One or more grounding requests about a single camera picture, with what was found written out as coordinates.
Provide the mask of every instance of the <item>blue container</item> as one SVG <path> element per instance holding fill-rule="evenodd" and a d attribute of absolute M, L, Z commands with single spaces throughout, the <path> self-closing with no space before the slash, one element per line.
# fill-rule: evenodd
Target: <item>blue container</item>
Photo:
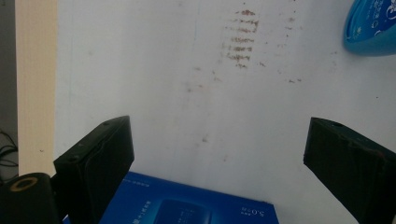
<path fill-rule="evenodd" d="M 355 0 L 346 18 L 344 46 L 364 56 L 396 54 L 396 0 Z"/>

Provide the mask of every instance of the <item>black cable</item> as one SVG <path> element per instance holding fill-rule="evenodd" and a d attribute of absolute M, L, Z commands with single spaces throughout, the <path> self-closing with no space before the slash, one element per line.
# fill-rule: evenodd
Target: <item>black cable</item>
<path fill-rule="evenodd" d="M 4 159 L 2 159 L 2 160 L 0 160 L 0 166 L 18 167 L 18 164 L 17 164 L 15 161 L 9 161 L 9 160 L 4 160 Z"/>
<path fill-rule="evenodd" d="M 0 131 L 0 134 L 2 134 L 3 136 L 6 137 L 6 139 L 12 144 L 12 146 L 17 147 L 17 145 L 15 144 L 14 140 L 12 140 L 11 136 L 9 136 L 8 133 L 5 133 L 3 131 Z"/>
<path fill-rule="evenodd" d="M 15 144 L 14 140 L 12 140 L 11 136 L 8 133 L 3 132 L 2 130 L 0 130 L 0 135 L 3 135 L 8 142 L 11 145 L 5 145 L 0 147 L 0 166 L 1 167 L 18 167 L 19 165 L 15 162 L 15 161 L 10 161 L 10 160 L 6 160 L 4 159 L 4 157 L 6 155 L 9 155 L 13 152 L 18 152 L 18 147 Z M 9 180 L 14 179 L 15 177 L 17 177 L 19 174 L 16 174 L 10 178 L 4 179 L 2 176 L 0 176 L 0 187 L 3 186 L 5 183 L 7 183 Z"/>

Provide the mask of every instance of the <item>blue packaging box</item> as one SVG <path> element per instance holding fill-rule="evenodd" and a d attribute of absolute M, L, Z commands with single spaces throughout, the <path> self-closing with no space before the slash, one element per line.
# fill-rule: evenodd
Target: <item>blue packaging box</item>
<path fill-rule="evenodd" d="M 272 204 L 130 172 L 121 182 L 100 223 L 278 224 L 279 222 Z"/>

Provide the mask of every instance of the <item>dirty mark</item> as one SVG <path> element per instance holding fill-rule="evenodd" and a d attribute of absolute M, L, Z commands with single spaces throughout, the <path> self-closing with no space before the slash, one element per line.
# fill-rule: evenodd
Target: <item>dirty mark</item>
<path fill-rule="evenodd" d="M 254 21 L 254 20 L 242 20 L 242 19 L 234 19 L 234 20 L 230 20 L 232 22 L 240 22 L 240 23 L 246 23 L 246 24 L 250 24 L 250 25 L 255 25 L 258 26 L 259 25 L 259 21 Z"/>
<path fill-rule="evenodd" d="M 254 12 L 252 12 L 250 10 L 244 10 L 244 11 L 241 12 L 241 14 L 244 15 L 244 16 L 255 16 L 256 15 L 256 13 L 254 13 Z"/>
<path fill-rule="evenodd" d="M 236 42 L 236 43 L 253 43 L 254 39 L 241 38 L 241 37 L 232 37 L 231 41 Z"/>
<path fill-rule="evenodd" d="M 239 68 L 248 68 L 246 65 L 244 65 L 244 64 L 241 64 L 241 63 L 238 63 L 238 64 L 236 64 L 235 65 L 236 67 L 239 67 Z"/>
<path fill-rule="evenodd" d="M 227 54 L 227 58 L 231 59 L 231 60 L 236 60 L 238 63 L 241 60 L 248 60 L 250 61 L 250 56 L 244 56 L 244 55 L 240 55 L 240 54 L 236 54 L 236 55 L 231 55 L 230 53 Z"/>
<path fill-rule="evenodd" d="M 285 81 L 288 81 L 289 83 L 296 83 L 296 80 L 292 80 L 292 79 L 289 80 L 285 79 Z"/>
<path fill-rule="evenodd" d="M 248 48 L 245 48 L 245 47 L 234 47 L 233 50 L 234 51 L 246 51 L 247 50 L 247 51 L 251 52 L 253 50 L 253 47 L 248 47 Z"/>
<path fill-rule="evenodd" d="M 236 31 L 248 34 L 248 33 L 256 33 L 257 30 L 249 30 L 247 28 L 238 28 Z"/>

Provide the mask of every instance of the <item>beige panel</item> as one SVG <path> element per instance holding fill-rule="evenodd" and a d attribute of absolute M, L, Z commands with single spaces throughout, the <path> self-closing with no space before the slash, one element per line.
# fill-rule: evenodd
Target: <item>beige panel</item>
<path fill-rule="evenodd" d="M 20 175 L 52 175 L 57 1 L 17 0 Z"/>

